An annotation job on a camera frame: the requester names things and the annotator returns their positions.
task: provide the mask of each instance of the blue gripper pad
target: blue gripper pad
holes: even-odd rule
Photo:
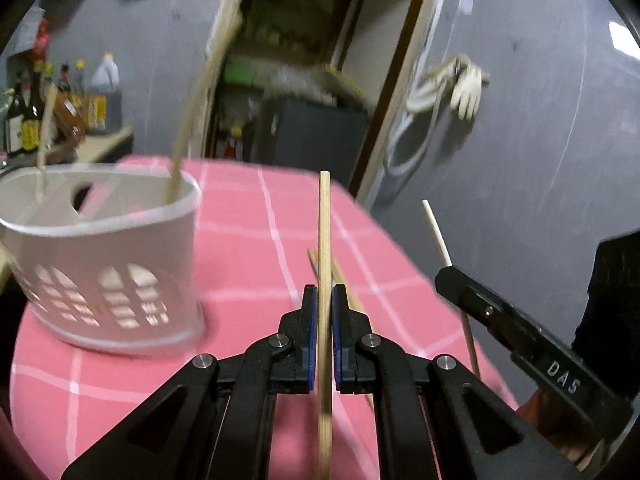
[[[311,315],[311,333],[309,335],[309,362],[308,369],[309,375],[307,383],[309,385],[309,391],[314,389],[314,383],[316,381],[316,344],[318,342],[318,289],[314,288],[313,294],[313,312]]]
[[[334,336],[334,378],[335,389],[340,391],[342,385],[342,352],[340,351],[340,324],[338,322],[338,295],[336,290],[331,294],[331,330]]]

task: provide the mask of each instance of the hand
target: hand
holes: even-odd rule
[[[542,389],[520,406],[517,413],[580,471],[589,465],[603,444],[602,441],[593,442],[562,401]]]

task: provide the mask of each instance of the pink tablecloth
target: pink tablecloth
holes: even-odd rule
[[[108,356],[57,341],[28,311],[22,320],[11,381],[14,428],[52,480],[194,354],[242,353],[273,333],[284,312],[300,307],[304,285],[315,283],[306,249],[318,245],[317,176],[213,161],[184,169],[203,190],[195,283],[207,329],[197,348],[172,359]],[[379,333],[407,352],[448,352],[469,367],[456,313],[339,186],[332,187],[332,248]],[[514,405],[495,369],[479,359],[484,381]],[[315,396],[280,396],[270,478],[311,478],[316,449]],[[374,419],[362,396],[334,394],[333,452],[333,478],[379,477]]]

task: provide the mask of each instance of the bottle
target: bottle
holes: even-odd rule
[[[47,92],[49,92],[49,87],[53,82],[53,63],[47,61],[44,65],[44,78],[42,80],[42,92],[40,93],[40,97],[44,100],[47,97]]]
[[[43,18],[40,20],[38,35],[34,42],[33,50],[31,51],[31,56],[34,60],[42,61],[47,58],[47,50],[49,49],[50,40],[49,20]]]
[[[238,140],[242,139],[242,128],[234,126],[226,139],[224,158],[238,159]]]
[[[24,99],[20,87],[22,82],[18,78],[15,89],[8,90],[8,108],[4,118],[4,149],[7,155],[14,156],[22,149],[22,138],[20,130],[22,128],[22,118],[25,112]]]
[[[67,63],[64,63],[62,67],[60,67],[58,91],[65,96],[71,94],[71,85],[69,84],[69,65]]]
[[[107,52],[91,79],[87,97],[87,125],[89,135],[110,134],[122,127],[122,92],[120,74]]]
[[[22,149],[32,152],[38,149],[40,144],[40,126],[44,115],[44,101],[40,97],[40,76],[42,75],[42,61],[36,60],[33,64],[33,84],[29,105],[22,119]]]
[[[84,140],[86,128],[82,115],[69,99],[62,97],[62,94],[58,94],[56,97],[54,117],[56,118],[56,127],[62,136],[74,142]]]
[[[11,106],[11,102],[14,98],[14,89],[9,88],[6,92],[3,93],[4,102],[0,104],[0,133],[2,133],[2,153],[0,153],[0,160],[4,160],[6,157],[6,112]]]
[[[27,109],[27,104],[31,100],[31,78],[29,77],[29,71],[23,70],[20,72],[19,76],[22,84],[20,87],[22,88],[22,100],[24,101],[24,109]]]
[[[74,77],[71,103],[86,123],[86,91],[84,90],[84,59],[76,61],[76,73]]]

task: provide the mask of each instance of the chopstick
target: chopstick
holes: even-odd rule
[[[318,222],[318,417],[319,478],[331,478],[332,345],[331,345],[331,178],[320,173]]]
[[[53,110],[56,107],[56,98],[58,97],[58,89],[55,85],[49,85],[47,92],[47,101],[44,107],[44,116],[40,125],[40,145],[38,146],[38,157],[36,167],[38,173],[36,175],[36,200],[38,204],[44,199],[44,188],[46,185],[44,167],[47,163],[47,150],[50,140],[51,121],[53,119]]]
[[[444,238],[442,237],[442,232],[438,227],[438,222],[436,220],[435,215],[429,205],[428,200],[423,200],[422,205],[424,206],[424,212],[427,215],[427,220],[431,227],[431,231],[433,232],[433,237],[436,239],[436,243],[438,245],[438,250],[440,251],[440,257],[442,258],[442,262],[445,267],[450,267],[452,265],[451,258],[449,256],[449,251],[447,251],[447,246],[444,243]],[[460,311],[460,323],[462,323],[462,332],[465,334],[466,341],[466,350],[469,352],[469,360],[471,361],[471,367],[473,368],[475,376],[480,379],[480,367],[478,365],[478,354],[476,353],[476,346],[474,345],[474,335],[471,332],[471,323],[469,323],[469,316],[466,312]]]
[[[193,92],[184,106],[180,123],[178,125],[178,134],[174,140],[174,152],[171,160],[171,174],[167,180],[164,202],[169,205],[178,199],[180,192],[180,168],[182,167],[182,158],[187,151],[191,137],[193,137],[194,122],[199,118],[198,111],[203,106],[207,97],[207,92],[211,85],[217,81],[220,76],[223,59],[226,56],[227,47],[232,43],[236,34],[242,26],[242,18],[238,12],[230,16],[223,15],[225,21],[221,22],[220,30],[214,38],[215,43],[220,48],[214,49],[211,58],[206,60],[200,76],[196,80]]]
[[[311,249],[307,249],[306,252],[309,256],[311,267],[314,270],[314,273],[317,278],[318,277],[318,251],[312,251]],[[349,300],[349,308],[351,310],[355,310],[356,312],[366,315],[367,313],[364,311],[364,307],[362,306],[362,302],[360,301],[360,298],[358,298],[358,295],[351,289],[351,287],[347,283],[347,280],[345,279],[344,274],[342,273],[342,270],[338,265],[338,261],[333,257],[331,258],[331,274],[334,277],[334,283],[341,283],[344,285],[344,288],[347,289],[347,298]],[[371,325],[371,331],[373,333],[376,332],[373,329],[373,325]],[[367,399],[367,404],[373,410],[374,409],[373,395],[367,394],[365,397]]]

